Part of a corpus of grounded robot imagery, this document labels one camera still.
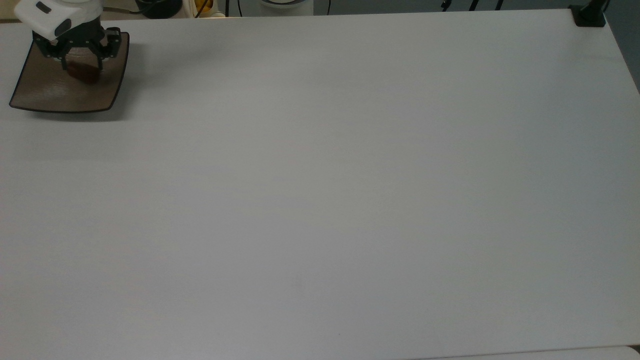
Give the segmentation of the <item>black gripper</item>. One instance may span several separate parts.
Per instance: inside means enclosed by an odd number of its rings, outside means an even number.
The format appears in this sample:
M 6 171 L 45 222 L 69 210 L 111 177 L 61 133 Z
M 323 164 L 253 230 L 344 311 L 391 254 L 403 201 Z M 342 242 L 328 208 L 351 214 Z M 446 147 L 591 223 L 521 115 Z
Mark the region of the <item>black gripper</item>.
M 66 55 L 73 48 L 87 48 L 96 55 L 98 70 L 105 60 L 114 59 L 120 50 L 122 33 L 119 27 L 104 29 L 99 18 L 74 23 L 64 19 L 52 28 L 32 30 L 32 38 L 45 58 L 57 60 L 67 70 Z

